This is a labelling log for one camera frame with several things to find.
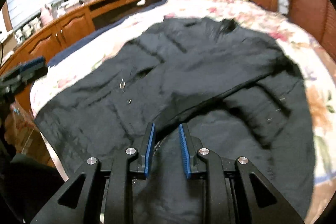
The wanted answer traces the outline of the black jacket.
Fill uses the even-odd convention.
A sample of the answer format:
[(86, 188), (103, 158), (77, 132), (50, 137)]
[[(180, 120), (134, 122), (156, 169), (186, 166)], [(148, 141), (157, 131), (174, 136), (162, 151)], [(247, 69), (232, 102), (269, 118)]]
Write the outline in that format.
[(313, 126), (299, 67), (276, 40), (233, 20), (169, 18), (56, 95), (38, 128), (68, 175), (140, 142), (158, 149), (134, 184), (135, 223), (201, 223), (202, 183), (183, 173), (178, 127), (221, 157), (245, 156), (305, 217), (313, 192)]

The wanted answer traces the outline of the navy blue bedsheet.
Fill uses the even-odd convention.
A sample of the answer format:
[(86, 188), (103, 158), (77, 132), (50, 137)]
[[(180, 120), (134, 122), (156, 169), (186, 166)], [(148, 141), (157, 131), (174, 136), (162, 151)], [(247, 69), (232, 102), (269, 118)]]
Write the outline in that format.
[[(146, 8), (143, 8), (140, 10), (140, 12), (147, 12), (150, 10), (155, 9), (158, 6), (164, 5), (168, 0), (162, 0), (159, 2), (156, 2), (154, 4), (151, 4), (149, 6), (147, 6)], [(70, 47), (66, 48), (65, 50), (62, 50), (60, 53), (56, 54), (56, 56), (52, 57), (52, 59), (49, 61), (49, 63), (47, 64), (48, 67), (53, 67), (55, 65), (58, 65), (61, 61), (63, 61), (65, 58), (67, 58), (69, 55), (71, 55), (72, 53), (76, 52), (77, 50), (79, 50), (80, 48), (84, 47), (85, 45), (87, 45), (88, 43), (90, 43), (93, 39), (97, 38), (98, 36), (100, 36), (101, 34), (103, 34), (104, 32), (119, 26), (120, 24), (122, 24), (124, 21), (126, 21), (129, 17), (133, 16), (133, 15), (137, 15), (140, 12), (135, 12), (133, 14), (130, 14), (128, 16), (124, 16), (122, 19), (118, 20), (115, 23), (112, 23), (108, 26), (105, 26), (103, 28), (98, 29), (97, 31), (94, 31), (93, 33), (91, 33), (90, 35), (80, 39), (78, 42), (74, 43), (73, 45), (71, 45)]]

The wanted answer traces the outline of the wooden louvered wardrobe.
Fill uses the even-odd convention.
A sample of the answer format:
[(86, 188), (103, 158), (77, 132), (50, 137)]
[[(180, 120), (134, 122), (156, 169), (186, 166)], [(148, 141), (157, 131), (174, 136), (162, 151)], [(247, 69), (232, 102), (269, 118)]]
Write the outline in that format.
[(335, 8), (330, 0), (288, 0), (290, 20), (309, 32), (335, 59)]

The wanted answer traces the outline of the wooden desk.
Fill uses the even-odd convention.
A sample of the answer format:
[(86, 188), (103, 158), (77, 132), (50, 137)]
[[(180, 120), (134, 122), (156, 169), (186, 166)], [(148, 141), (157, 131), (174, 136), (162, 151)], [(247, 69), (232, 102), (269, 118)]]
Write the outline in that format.
[(1, 67), (1, 74), (44, 56), (46, 61), (99, 28), (130, 12), (140, 0), (93, 0), (44, 26), (23, 42)]

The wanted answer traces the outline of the floral blanket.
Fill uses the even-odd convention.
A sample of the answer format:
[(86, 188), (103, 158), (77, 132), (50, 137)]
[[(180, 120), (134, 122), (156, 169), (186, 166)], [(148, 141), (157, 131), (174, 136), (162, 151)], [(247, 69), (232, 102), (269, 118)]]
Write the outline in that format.
[[(168, 0), (164, 5), (153, 10), (129, 17), (119, 26), (104, 32), (69, 55), (58, 65), (49, 67), (47, 75), (34, 82), (30, 91), (30, 104), (37, 128), (38, 125), (35, 121), (37, 114), (50, 100), (92, 73), (104, 61), (114, 58), (128, 41), (139, 37), (151, 26), (169, 18), (209, 18), (216, 22), (233, 20), (242, 28), (261, 32), (275, 39), (284, 55), (299, 67), (305, 84), (315, 151), (310, 209), (318, 184), (335, 175), (335, 161), (329, 156), (329, 152), (335, 149), (335, 86), (329, 72), (314, 51), (315, 39), (281, 14), (264, 10), (252, 2), (241, 0)], [(88, 157), (72, 175), (68, 175), (52, 145), (42, 132), (41, 135), (65, 182), (88, 158), (93, 157)], [(157, 149), (158, 143), (155, 133), (153, 157)], [(133, 200), (134, 184), (137, 181), (144, 180), (133, 180)]]

